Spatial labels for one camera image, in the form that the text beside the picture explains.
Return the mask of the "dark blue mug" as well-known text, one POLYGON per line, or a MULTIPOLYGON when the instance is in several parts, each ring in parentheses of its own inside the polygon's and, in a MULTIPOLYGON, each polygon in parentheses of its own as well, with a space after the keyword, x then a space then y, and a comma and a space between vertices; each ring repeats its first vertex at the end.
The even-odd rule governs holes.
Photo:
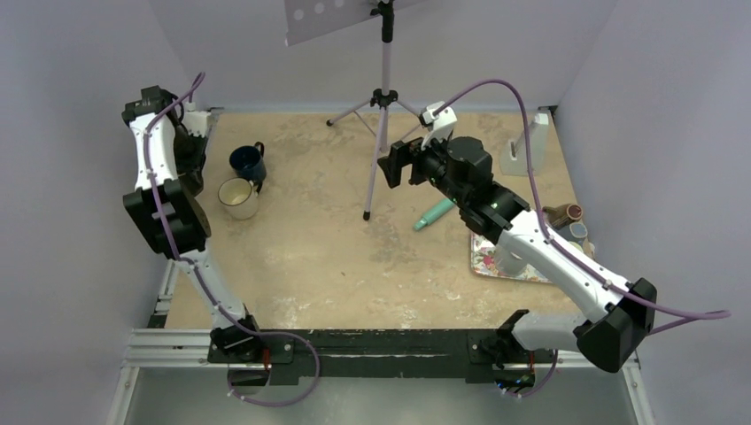
POLYGON ((256 142, 254 145, 236 148, 231 152, 228 162, 237 177, 261 184, 267 178, 264 155, 265 144, 256 142))

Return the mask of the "cream mug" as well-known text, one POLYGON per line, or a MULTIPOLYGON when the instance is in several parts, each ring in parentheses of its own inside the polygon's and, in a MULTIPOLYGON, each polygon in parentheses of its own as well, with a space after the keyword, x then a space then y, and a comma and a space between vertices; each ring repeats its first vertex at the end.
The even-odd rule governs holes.
POLYGON ((249 220, 259 210, 258 191, 253 181, 236 177, 226 180, 218 189, 218 200, 234 220, 249 220))

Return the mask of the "brown mug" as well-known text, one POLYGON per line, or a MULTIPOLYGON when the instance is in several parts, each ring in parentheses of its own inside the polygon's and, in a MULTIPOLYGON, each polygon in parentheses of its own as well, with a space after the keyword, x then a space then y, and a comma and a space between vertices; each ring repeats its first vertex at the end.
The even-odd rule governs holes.
POLYGON ((546 222, 555 230, 566 228, 572 223, 579 222, 584 215, 582 206, 575 203, 543 206, 542 212, 546 222))

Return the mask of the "grey blue mug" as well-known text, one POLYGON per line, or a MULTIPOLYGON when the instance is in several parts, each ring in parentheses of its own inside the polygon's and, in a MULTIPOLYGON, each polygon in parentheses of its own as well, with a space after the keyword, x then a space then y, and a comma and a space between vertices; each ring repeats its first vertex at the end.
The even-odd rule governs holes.
POLYGON ((557 230, 557 233, 569 242, 584 246, 588 237, 586 225, 580 221, 571 222, 557 230))

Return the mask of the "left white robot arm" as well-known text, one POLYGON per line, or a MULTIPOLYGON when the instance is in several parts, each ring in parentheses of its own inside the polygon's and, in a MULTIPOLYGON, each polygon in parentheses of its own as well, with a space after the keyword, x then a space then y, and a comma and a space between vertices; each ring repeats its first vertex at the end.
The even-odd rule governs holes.
POLYGON ((121 114, 135 139, 138 171, 126 212, 157 254, 186 274, 212 317, 211 353, 252 362, 264 338, 242 300, 228 288, 209 247, 211 228, 196 197, 203 191, 213 116, 187 96, 142 89, 121 114))

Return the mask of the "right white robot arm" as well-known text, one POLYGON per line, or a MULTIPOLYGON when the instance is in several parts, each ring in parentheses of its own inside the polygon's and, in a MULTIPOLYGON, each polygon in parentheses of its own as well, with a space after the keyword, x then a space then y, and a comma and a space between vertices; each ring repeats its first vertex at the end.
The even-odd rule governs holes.
POLYGON ((628 281, 552 231, 524 199, 494 180, 492 156, 480 140, 463 136, 427 147, 418 139, 396 142, 376 163, 392 189, 409 166, 410 184, 430 183, 459 208, 469 230, 537 269, 578 307, 569 317, 522 313, 497 337, 504 358, 535 350, 579 352, 615 373, 652 331, 656 287, 645 278, 628 281))

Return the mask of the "white patterned mug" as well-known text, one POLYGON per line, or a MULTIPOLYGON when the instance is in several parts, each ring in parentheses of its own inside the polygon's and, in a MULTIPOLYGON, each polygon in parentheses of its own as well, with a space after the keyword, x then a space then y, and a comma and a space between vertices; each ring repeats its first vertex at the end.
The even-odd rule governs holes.
POLYGON ((509 249, 496 246, 493 255, 498 275, 503 277, 516 277, 523 274, 528 263, 509 249))

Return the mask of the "floral tray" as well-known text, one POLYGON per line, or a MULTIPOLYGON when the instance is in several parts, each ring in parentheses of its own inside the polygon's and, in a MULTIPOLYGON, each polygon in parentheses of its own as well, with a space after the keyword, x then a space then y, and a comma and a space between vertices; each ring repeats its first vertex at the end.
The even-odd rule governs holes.
POLYGON ((514 253, 496 246, 475 233, 469 238, 469 267, 472 272, 485 277, 511 279, 525 282, 550 283, 536 268, 514 253))

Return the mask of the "lilac music stand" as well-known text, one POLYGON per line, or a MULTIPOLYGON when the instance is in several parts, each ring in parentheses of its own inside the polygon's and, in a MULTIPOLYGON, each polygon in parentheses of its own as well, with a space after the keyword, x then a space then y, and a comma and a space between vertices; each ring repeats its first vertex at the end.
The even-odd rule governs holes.
POLYGON ((328 127, 354 115, 366 106, 378 109, 377 128, 366 126, 375 137, 375 148, 371 159, 368 177, 368 193, 365 198, 362 219, 371 218, 372 201, 376 181, 377 160, 388 148, 388 127, 390 109, 393 104, 415 115, 417 110, 399 99, 399 93, 391 86, 391 51, 394 39, 396 11, 416 5, 416 1, 301 1, 288 0, 283 3, 287 32, 285 44, 293 46, 313 40, 348 27, 353 27, 372 19, 381 21, 378 40, 382 48, 381 81, 371 96, 355 106, 326 120, 328 127))

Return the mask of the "mint green recorder case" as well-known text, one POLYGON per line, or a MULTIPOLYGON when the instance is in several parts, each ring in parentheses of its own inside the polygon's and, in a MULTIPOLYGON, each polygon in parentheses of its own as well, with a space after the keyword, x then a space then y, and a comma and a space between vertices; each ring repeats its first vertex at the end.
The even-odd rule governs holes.
POLYGON ((421 217, 413 225, 413 230, 421 231, 422 229, 432 225, 437 220, 442 218, 445 214, 449 213, 454 207, 455 203, 454 201, 452 201, 452 199, 445 198, 440 200, 421 215, 421 217))

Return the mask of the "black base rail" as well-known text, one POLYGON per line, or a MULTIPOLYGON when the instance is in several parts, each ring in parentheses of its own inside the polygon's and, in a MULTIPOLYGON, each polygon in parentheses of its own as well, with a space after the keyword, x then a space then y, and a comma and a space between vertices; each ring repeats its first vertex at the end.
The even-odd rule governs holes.
POLYGON ((250 348, 211 343, 207 363, 256 369, 273 385, 303 377, 461 379, 465 383, 533 384, 531 370, 552 361, 528 352, 495 328, 269 330, 250 348))

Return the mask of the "aluminium frame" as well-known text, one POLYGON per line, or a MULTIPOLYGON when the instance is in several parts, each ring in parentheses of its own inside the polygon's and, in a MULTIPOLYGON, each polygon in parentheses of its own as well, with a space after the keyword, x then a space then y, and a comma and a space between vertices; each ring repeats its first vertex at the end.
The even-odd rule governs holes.
POLYGON ((550 283, 471 273, 463 260, 220 258, 233 289, 266 326, 307 328, 321 357, 272 371, 269 384, 228 392, 254 366, 212 364, 203 316, 179 292, 163 329, 136 330, 111 404, 110 424, 647 424, 637 359, 610 374, 583 356, 539 352, 501 369, 479 341, 521 307, 571 315, 550 283), (251 405, 249 396, 271 406, 251 405))

